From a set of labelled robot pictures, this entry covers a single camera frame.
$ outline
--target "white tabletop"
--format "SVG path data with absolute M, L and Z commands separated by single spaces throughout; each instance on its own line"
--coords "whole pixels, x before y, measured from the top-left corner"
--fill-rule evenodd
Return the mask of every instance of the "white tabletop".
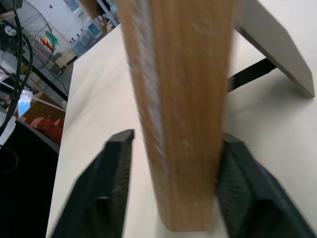
M 317 85 L 317 1 L 263 0 L 288 29 Z M 235 33 L 230 75 L 264 56 Z M 317 231 L 317 102 L 306 99 L 278 69 L 228 93 L 224 130 L 248 146 L 275 175 Z M 172 233 L 155 203 L 120 27 L 74 64 L 47 237 L 73 183 L 112 134 L 133 128 L 130 193 L 125 238 L 224 238 L 219 212 L 211 233 Z

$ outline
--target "black metal bar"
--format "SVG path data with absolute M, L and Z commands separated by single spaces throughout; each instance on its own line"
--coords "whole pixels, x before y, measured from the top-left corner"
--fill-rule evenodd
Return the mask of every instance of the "black metal bar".
M 32 71 L 45 82 L 51 89 L 53 89 L 57 94 L 59 94 L 65 101 L 68 101 L 68 96 L 64 94 L 59 88 L 55 86 L 48 78 L 45 77 L 37 68 L 32 66 Z
M 251 81 L 260 78 L 261 76 L 271 72 L 275 69 L 276 66 L 269 61 L 268 58 L 265 58 L 250 67 L 240 71 L 239 73 L 235 74 L 234 76 L 230 77 L 229 80 L 232 82 L 231 91 L 250 83 Z

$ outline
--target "fan grille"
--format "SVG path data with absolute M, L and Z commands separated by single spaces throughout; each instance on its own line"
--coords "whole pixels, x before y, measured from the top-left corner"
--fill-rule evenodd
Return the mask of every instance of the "fan grille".
M 52 36 L 52 30 L 44 17 L 27 1 L 23 1 L 23 6 L 17 9 L 17 15 L 20 19 L 22 32 L 32 45 L 33 66 L 37 69 L 42 68 L 53 56 L 54 41 L 50 37 Z M 10 19 L 9 22 L 16 25 L 14 19 Z M 23 43 L 23 57 L 28 60 L 30 51 L 24 40 Z M 17 65 L 16 56 L 16 54 L 12 54 L 8 50 L 0 50 L 0 71 L 15 72 Z

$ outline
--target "black surface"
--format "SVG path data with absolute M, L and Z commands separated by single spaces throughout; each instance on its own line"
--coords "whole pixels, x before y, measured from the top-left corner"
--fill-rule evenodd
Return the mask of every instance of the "black surface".
M 218 200 L 230 238 L 315 238 L 278 181 L 227 135 Z
M 58 160 L 58 150 L 50 143 L 16 122 L 5 146 L 17 153 L 17 167 L 11 173 L 2 173 L 7 167 L 0 169 L 0 238 L 45 237 Z M 14 166 L 5 162 L 10 157 L 0 149 L 2 165 Z
M 52 238 L 120 238 L 133 130 L 115 134 L 78 178 Z
M 234 76 L 229 78 L 229 81 L 232 82 L 231 91 L 241 87 L 257 78 L 262 77 L 263 75 L 271 72 L 275 69 L 276 66 L 265 58 L 250 67 L 240 71 L 239 73 L 235 74 Z

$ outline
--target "wood grain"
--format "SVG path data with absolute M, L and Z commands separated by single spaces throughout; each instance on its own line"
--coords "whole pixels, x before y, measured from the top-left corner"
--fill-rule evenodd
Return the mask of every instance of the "wood grain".
M 222 148 L 233 0 L 119 0 L 158 212 L 209 231 Z

